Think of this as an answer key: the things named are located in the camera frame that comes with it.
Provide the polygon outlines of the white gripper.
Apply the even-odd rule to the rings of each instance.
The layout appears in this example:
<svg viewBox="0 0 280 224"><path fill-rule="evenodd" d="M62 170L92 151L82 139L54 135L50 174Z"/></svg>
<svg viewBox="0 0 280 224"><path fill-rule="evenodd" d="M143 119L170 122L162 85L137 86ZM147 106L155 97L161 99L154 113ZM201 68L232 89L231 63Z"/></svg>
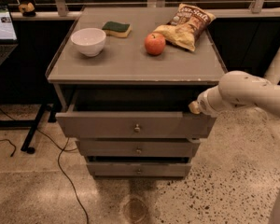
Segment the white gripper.
<svg viewBox="0 0 280 224"><path fill-rule="evenodd" d="M189 104L190 112L196 115L202 112L205 115L216 117L220 112L226 109L227 105L223 101L218 86L200 93L197 101L192 101Z"/></svg>

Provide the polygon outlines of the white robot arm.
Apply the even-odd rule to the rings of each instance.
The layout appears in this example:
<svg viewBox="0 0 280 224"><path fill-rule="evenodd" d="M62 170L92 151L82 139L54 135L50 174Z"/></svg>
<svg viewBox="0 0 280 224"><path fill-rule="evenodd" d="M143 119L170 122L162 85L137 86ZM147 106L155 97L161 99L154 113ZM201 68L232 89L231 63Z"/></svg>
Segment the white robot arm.
<svg viewBox="0 0 280 224"><path fill-rule="evenodd" d="M215 185L206 224L280 224L280 47L263 77L233 71L202 100L217 116L194 161Z"/></svg>

